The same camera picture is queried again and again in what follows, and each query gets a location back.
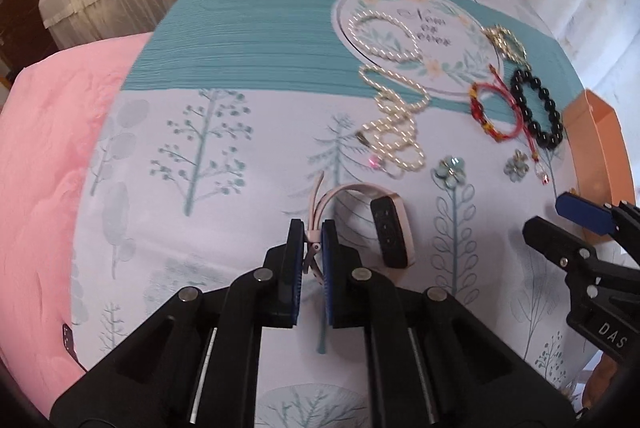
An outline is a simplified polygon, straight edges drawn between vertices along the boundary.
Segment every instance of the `bed sheet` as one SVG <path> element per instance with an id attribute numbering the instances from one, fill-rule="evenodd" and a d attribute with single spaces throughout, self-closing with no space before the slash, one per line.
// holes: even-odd
<path id="1" fill-rule="evenodd" d="M 353 132 L 361 122 L 375 117 L 372 93 L 357 77 L 362 58 L 336 32 L 341 18 L 338 8 L 353 10 L 349 4 L 357 1 L 180 0 L 138 58 L 111 109 L 148 36 L 62 52 L 20 76 L 0 116 L 4 138 L 0 153 L 7 160 L 0 180 L 7 192 L 10 187 L 20 188 L 20 194 L 5 193 L 0 202 L 7 217 L 0 225 L 0 320 L 8 328 L 0 335 L 0 347 L 3 361 L 41 411 L 48 413 L 54 400 L 81 375 L 63 347 L 62 323 L 73 326 L 78 357 L 91 367 L 179 287 L 223 286 L 259 265 L 265 250 L 283 241 L 289 219 L 304 207 L 308 177 L 319 167 L 329 170 L 331 185 L 360 178 L 406 196 L 422 249 L 418 271 L 398 276 L 399 283 L 410 288 L 437 283 L 438 276 L 447 278 L 448 269 L 441 264 L 441 259 L 446 262 L 447 250 L 438 253 L 439 244 L 434 244 L 440 227 L 434 219 L 440 213 L 439 202 L 463 205 L 463 218 L 475 222 L 469 224 L 470 232 L 462 228 L 457 234 L 472 242 L 467 244 L 471 251 L 460 253 L 466 264 L 456 275 L 460 284 L 444 285 L 459 293 L 514 350 L 527 354 L 527 360 L 556 386 L 564 385 L 571 372 L 581 368 L 581 360 L 590 358 L 593 347 L 564 324 L 568 297 L 558 272 L 540 264 L 516 234 L 517 227 L 535 213 L 552 217 L 555 193 L 575 185 L 570 150 L 546 159 L 553 184 L 543 190 L 533 176 L 521 184 L 510 183 L 502 168 L 516 146 L 494 145 L 472 119 L 463 116 L 464 103 L 436 98 L 434 108 L 418 118 L 420 141 L 428 152 L 429 168 L 446 154 L 465 157 L 469 184 L 460 189 L 463 193 L 457 196 L 438 186 L 429 169 L 419 180 L 412 181 L 418 174 L 410 174 L 398 183 L 371 173 L 366 152 L 354 143 Z M 382 6 L 399 0 L 362 1 Z M 477 29 L 471 31 L 474 25 L 506 22 L 527 44 L 541 47 L 538 52 L 533 47 L 532 61 L 548 69 L 545 80 L 555 77 L 548 84 L 559 106 L 579 90 L 575 73 L 571 77 L 558 56 L 560 47 L 526 2 L 402 1 L 428 4 L 430 9 L 435 2 L 444 4 L 440 11 L 454 11 L 455 15 L 436 18 L 456 27 L 456 39 L 476 36 Z M 549 51 L 556 51 L 555 56 Z M 545 58 L 550 66 L 545 67 Z M 558 63 L 566 72 L 559 80 L 554 74 Z M 428 74 L 418 71 L 414 74 Z M 454 77 L 443 76 L 443 80 L 450 83 Z M 225 178 L 222 186 L 214 185 L 209 191 L 201 186 L 203 193 L 187 198 L 173 177 L 163 176 L 168 175 L 169 166 L 165 157 L 178 153 L 174 143 L 185 148 L 194 139 L 180 136 L 180 130 L 188 127 L 184 113 L 202 113 L 200 106 L 204 110 L 215 104 L 213 96 L 227 98 L 224 104 L 236 107 L 226 111 L 234 126 L 241 126 L 242 137 L 237 144 L 229 140 L 216 148 L 212 153 L 223 161 L 207 159 L 214 161 L 207 168 L 215 172 L 222 166 L 228 174 L 231 166 L 240 175 Z M 492 116 L 507 120 L 508 114 L 493 103 L 486 101 Z M 231 112 L 242 114 L 242 123 Z M 299 138 L 292 138 L 293 133 Z M 272 144 L 274 137 L 276 150 L 265 153 L 264 145 Z M 346 156 L 336 159 L 332 155 L 336 148 Z M 175 168 L 176 177 L 181 177 L 179 171 Z M 503 208 L 492 206 L 495 189 L 505 191 L 505 186 L 513 200 L 503 202 Z M 458 197 L 462 200 L 455 204 L 451 199 Z M 522 202 L 527 205 L 516 212 L 515 206 Z M 348 204 L 352 211 L 358 211 L 357 204 L 352 204 Z M 125 217 L 120 225 L 126 231 L 115 236 L 108 231 L 106 208 L 108 218 L 113 212 Z M 239 215 L 251 224 L 255 238 L 247 238 L 238 221 L 229 222 L 229 217 Z M 440 215 L 447 220 L 447 214 Z M 370 219 L 351 212 L 341 217 L 342 234 L 353 230 L 352 244 L 362 242 L 366 258 L 379 265 L 374 242 L 367 238 L 373 237 Z M 480 256 L 474 252 L 476 246 Z M 527 264 L 535 265 L 536 275 L 545 276 L 542 287 L 530 286 Z M 467 279 L 471 274 L 473 281 Z M 24 299 L 17 302 L 17 296 Z M 537 304 L 536 315 L 543 312 L 536 316 L 533 329 L 525 310 L 511 309 L 523 296 L 530 305 Z M 537 363 L 547 342 L 561 346 L 553 353 L 556 359 L 567 347 L 574 352 L 565 358 L 570 362 L 562 360 L 564 368 L 558 374 L 553 367 L 560 360 Z M 270 406 L 293 401 L 298 395 L 324 398 L 323 408 L 338 404 L 352 409 L 358 412 L 357 423 L 364 425 L 362 354 L 359 332 L 326 329 L 320 287 L 305 280 L 299 327 L 292 336 L 276 331 L 264 335 L 259 424 L 280 427 L 282 423 L 270 417 L 274 414 Z M 286 376 L 280 370 L 283 358 L 290 363 Z"/>
<path id="2" fill-rule="evenodd" d="M 72 273 L 79 361 L 93 366 L 180 287 L 219 288 L 260 266 L 290 219 L 306 218 L 309 186 L 324 170 L 321 192 L 366 181 L 403 197 L 417 261 L 393 273 L 397 284 L 444 287 L 549 382 L 566 386 L 593 347 L 566 325 L 562 271 L 528 249 L 520 230 L 535 215 L 560 221 L 555 197 L 577 186 L 570 146 L 542 154 L 549 185 L 532 174 L 514 183 L 505 163 L 524 144 L 495 144 L 468 114 L 470 84 L 491 79 L 488 64 L 506 78 L 514 68 L 500 61 L 482 26 L 514 31 L 560 109 L 580 92 L 562 49 L 525 7 L 521 0 L 179 0 L 114 102 L 85 182 Z M 344 30 L 363 8 L 407 24 L 424 60 L 398 66 L 354 45 Z M 512 16 L 518 10 L 525 22 Z M 362 37 L 397 52 L 410 47 L 386 23 L 364 26 Z M 424 170 L 393 180 L 370 168 L 354 133 L 380 115 L 375 91 L 358 77 L 362 62 L 401 71 L 432 94 L 415 117 Z M 542 104 L 527 97 L 546 122 Z M 483 104 L 509 127 L 513 114 L 499 98 Z M 434 176 L 447 155 L 466 162 L 466 182 L 454 190 Z M 366 203 L 340 196 L 329 216 L 365 265 L 385 271 Z M 345 426 L 366 426 L 362 332 L 327 328 L 321 287 L 305 278 L 302 289 L 298 325 L 263 333 L 256 423 L 286 428 L 282 417 L 299 397 L 323 413 L 299 411 L 289 424 L 350 412 Z"/>

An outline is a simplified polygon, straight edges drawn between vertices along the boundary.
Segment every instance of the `teal stripe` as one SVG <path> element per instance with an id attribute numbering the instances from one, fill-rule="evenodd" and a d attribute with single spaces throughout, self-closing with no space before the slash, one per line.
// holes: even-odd
<path id="1" fill-rule="evenodd" d="M 138 57 L 125 90 L 237 88 L 298 90 L 373 97 L 358 77 L 360 62 L 331 24 L 336 0 L 178 0 Z M 582 90 L 555 40 L 503 13 L 470 0 L 451 0 L 482 25 L 502 24 L 516 33 L 535 73 L 564 108 Z M 513 66 L 506 68 L 509 78 Z M 407 100 L 414 92 L 398 90 Z M 434 100 L 434 106 L 466 112 L 468 105 Z M 499 98 L 485 104 L 495 119 L 511 119 Z M 542 106 L 534 106 L 540 118 Z"/>

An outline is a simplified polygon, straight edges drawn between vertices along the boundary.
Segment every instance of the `jewelry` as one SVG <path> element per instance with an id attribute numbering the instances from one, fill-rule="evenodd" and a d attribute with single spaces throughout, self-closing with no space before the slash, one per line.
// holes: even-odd
<path id="1" fill-rule="evenodd" d="M 529 71 L 531 70 L 531 66 L 527 62 L 527 52 L 524 50 L 524 45 L 515 37 L 513 32 L 501 25 L 483 27 L 482 32 L 494 44 L 494 47 L 502 53 L 503 58 L 522 65 Z"/>
<path id="2" fill-rule="evenodd" d="M 536 149 L 536 145 L 533 142 L 533 138 L 531 137 L 531 134 L 527 127 L 524 126 L 524 117 L 522 115 L 521 108 L 518 106 L 516 99 L 508 91 L 507 86 L 500 79 L 500 76 L 498 75 L 498 72 L 495 70 L 494 66 L 489 65 L 489 70 L 494 75 L 497 85 L 474 83 L 471 86 L 471 90 L 469 90 L 471 116 L 478 123 L 480 123 L 484 132 L 493 137 L 496 142 L 502 142 L 507 139 L 515 139 L 520 135 L 520 132 L 524 132 L 524 135 L 527 138 L 529 149 L 531 151 L 531 158 L 535 163 L 534 172 L 536 173 L 538 179 L 542 181 L 543 185 L 546 185 L 549 182 L 549 176 L 540 163 L 540 156 L 538 154 L 538 150 Z M 514 116 L 516 118 L 516 125 L 514 129 L 508 134 L 504 134 L 503 132 L 499 132 L 498 130 L 496 130 L 493 123 L 489 121 L 486 114 L 484 113 L 484 106 L 482 106 L 482 103 L 478 101 L 478 91 L 482 89 L 491 90 L 496 94 L 500 94 L 513 110 Z"/>
<path id="3" fill-rule="evenodd" d="M 385 20 L 395 26 L 398 26 L 411 39 L 414 45 L 414 50 L 409 53 L 396 53 L 393 51 L 385 51 L 377 47 L 370 47 L 360 40 L 355 34 L 356 27 L 368 20 Z M 374 56 L 398 63 L 422 60 L 422 52 L 420 51 L 420 47 L 418 47 L 418 41 L 415 34 L 401 21 L 391 15 L 379 11 L 367 10 L 354 15 L 349 20 L 347 29 L 354 42 Z M 416 90 L 422 95 L 422 99 L 417 103 L 407 103 L 396 91 L 369 78 L 367 76 L 368 72 L 375 72 L 382 76 L 386 76 L 401 85 Z M 415 124 L 414 114 L 423 111 L 431 102 L 431 97 L 426 88 L 402 74 L 384 69 L 377 65 L 362 65 L 358 69 L 358 74 L 367 85 L 377 90 L 378 93 L 375 98 L 376 103 L 378 104 L 380 111 L 383 114 L 386 114 L 384 118 L 363 124 L 360 127 L 360 130 L 356 132 L 356 138 L 373 152 L 373 156 L 369 160 L 369 163 L 375 169 L 381 169 L 389 176 L 391 176 L 390 173 L 384 168 L 385 161 L 390 161 L 401 170 L 418 171 L 424 166 L 425 156 L 422 147 L 415 140 L 417 127 Z M 372 132 L 373 140 L 367 139 L 367 137 L 365 137 L 365 132 Z M 387 134 L 395 135 L 398 140 L 385 142 L 383 138 Z M 403 151 L 407 148 L 413 148 L 416 151 L 417 161 L 407 162 L 397 156 L 397 152 Z"/>
<path id="4" fill-rule="evenodd" d="M 549 114 L 549 122 L 551 123 L 551 130 L 549 132 L 542 130 L 539 122 L 533 120 L 533 113 L 527 106 L 527 98 L 524 97 L 522 92 L 522 85 L 526 83 L 538 91 L 538 97 L 545 104 L 545 110 Z M 533 77 L 529 70 L 522 72 L 522 70 L 517 69 L 513 73 L 513 78 L 511 78 L 511 95 L 518 103 L 520 111 L 522 112 L 522 118 L 527 124 L 527 129 L 529 133 L 536 138 L 536 143 L 539 147 L 547 150 L 557 148 L 564 139 L 564 135 L 562 134 L 564 126 L 562 126 L 562 122 L 560 121 L 560 112 L 556 110 L 556 102 L 551 99 L 548 88 L 542 86 L 540 78 Z"/>
<path id="5" fill-rule="evenodd" d="M 414 50 L 409 53 L 397 53 L 395 51 L 385 51 L 383 49 L 378 49 L 377 47 L 371 47 L 368 44 L 364 43 L 360 38 L 356 36 L 355 28 L 363 22 L 369 20 L 386 20 L 390 24 L 399 27 L 404 31 L 404 34 L 406 34 L 407 37 L 411 39 L 411 42 L 414 45 Z M 382 13 L 380 11 L 373 11 L 370 9 L 357 13 L 349 18 L 349 21 L 347 22 L 347 31 L 349 31 L 351 39 L 354 42 L 356 42 L 360 47 L 366 50 L 366 52 L 374 56 L 378 56 L 379 58 L 384 58 L 398 63 L 422 60 L 422 51 L 420 50 L 418 39 L 415 34 L 407 26 L 405 26 L 404 23 L 399 21 L 397 18 L 394 18 L 390 14 Z"/>
<path id="6" fill-rule="evenodd" d="M 490 70 L 494 74 L 494 76 L 497 77 L 497 72 L 495 71 L 493 66 L 490 66 Z M 500 82 L 500 84 L 498 85 L 488 83 L 474 83 L 473 85 L 471 85 L 471 89 L 469 90 L 469 96 L 471 98 L 471 116 L 478 123 L 480 123 L 482 129 L 486 134 L 490 135 L 496 142 L 500 143 L 502 141 L 515 139 L 516 137 L 518 137 L 524 127 L 524 122 L 522 120 L 522 114 L 520 113 L 520 109 L 518 108 L 518 104 L 516 103 L 515 99 L 509 93 L 507 87 L 502 83 L 500 78 L 497 77 L 497 79 Z M 489 90 L 491 92 L 494 92 L 495 94 L 499 94 L 507 101 L 508 105 L 513 111 L 513 115 L 516 118 L 516 125 L 511 132 L 509 132 L 508 134 L 504 134 L 503 132 L 498 131 L 494 127 L 494 124 L 489 121 L 486 114 L 484 113 L 484 106 L 482 105 L 482 103 L 480 103 L 480 101 L 478 101 L 478 92 L 480 92 L 480 90 Z"/>
<path id="7" fill-rule="evenodd" d="M 454 190 L 456 186 L 466 183 L 465 160 L 462 157 L 447 155 L 438 164 L 435 175 L 438 179 L 444 180 L 444 185 L 449 190 Z"/>
<path id="8" fill-rule="evenodd" d="M 522 153 L 520 150 L 516 150 L 516 153 L 513 157 L 511 157 L 507 164 L 504 166 L 504 173 L 509 176 L 511 182 L 521 182 L 524 179 L 524 176 L 529 172 L 529 165 L 526 163 L 527 157 L 526 154 Z"/>

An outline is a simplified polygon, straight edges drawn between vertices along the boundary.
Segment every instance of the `red string bracelet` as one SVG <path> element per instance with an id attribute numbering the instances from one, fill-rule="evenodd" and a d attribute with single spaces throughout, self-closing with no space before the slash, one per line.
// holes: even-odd
<path id="1" fill-rule="evenodd" d="M 516 139 L 521 134 L 521 132 L 524 132 L 524 135 L 527 138 L 527 143 L 529 144 L 531 158 L 536 164 L 536 176 L 542 181 L 543 184 L 547 184 L 549 182 L 548 175 L 546 174 L 543 167 L 540 166 L 540 156 L 538 154 L 538 149 L 536 148 L 536 145 L 533 142 L 533 138 L 531 137 L 531 134 L 529 133 L 527 127 L 524 125 L 524 118 L 522 117 L 522 111 L 518 106 L 518 103 L 516 103 L 516 100 L 511 95 L 509 89 L 507 88 L 507 85 L 505 85 L 505 83 L 500 79 L 500 76 L 494 69 L 494 66 L 489 65 L 489 70 L 491 71 L 491 74 L 494 75 L 497 85 L 478 82 L 471 85 L 471 89 L 469 90 L 469 97 L 471 98 L 471 116 L 478 123 L 480 123 L 484 132 L 493 137 L 496 142 L 502 142 L 508 139 Z M 478 101 L 478 92 L 482 90 L 488 90 L 495 94 L 499 94 L 504 100 L 506 100 L 510 109 L 513 111 L 513 115 L 516 118 L 516 124 L 513 130 L 508 134 L 497 130 L 494 127 L 494 124 L 487 118 L 484 112 L 484 106 L 482 105 L 482 103 L 480 103 L 480 101 Z"/>
<path id="2" fill-rule="evenodd" d="M 484 132 L 495 139 L 496 142 L 500 143 L 502 141 L 508 139 L 515 139 L 520 135 L 520 132 L 524 129 L 524 120 L 522 118 L 522 113 L 520 111 L 520 107 L 516 103 L 516 100 L 513 99 L 513 96 L 509 92 L 509 89 L 504 84 L 504 82 L 498 76 L 498 73 L 495 71 L 494 66 L 489 65 L 489 70 L 494 75 L 495 79 L 498 81 L 498 84 L 489 84 L 489 83 L 474 83 L 471 85 L 471 90 L 469 90 L 469 96 L 471 97 L 471 116 L 480 123 Z M 508 134 L 504 134 L 500 132 L 494 127 L 494 124 L 489 121 L 486 114 L 484 113 L 484 106 L 480 101 L 478 101 L 478 93 L 482 90 L 488 90 L 490 92 L 494 92 L 495 94 L 500 95 L 504 100 L 507 101 L 509 107 L 513 111 L 513 115 L 516 118 L 516 125 L 511 132 Z"/>

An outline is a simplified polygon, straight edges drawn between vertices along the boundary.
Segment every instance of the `pink blanket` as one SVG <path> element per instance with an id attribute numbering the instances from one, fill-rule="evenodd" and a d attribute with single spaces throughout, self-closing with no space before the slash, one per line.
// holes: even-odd
<path id="1" fill-rule="evenodd" d="M 83 45 L 25 69 L 0 114 L 0 357 L 47 416 L 83 373 L 62 343 L 82 184 L 149 37 Z"/>

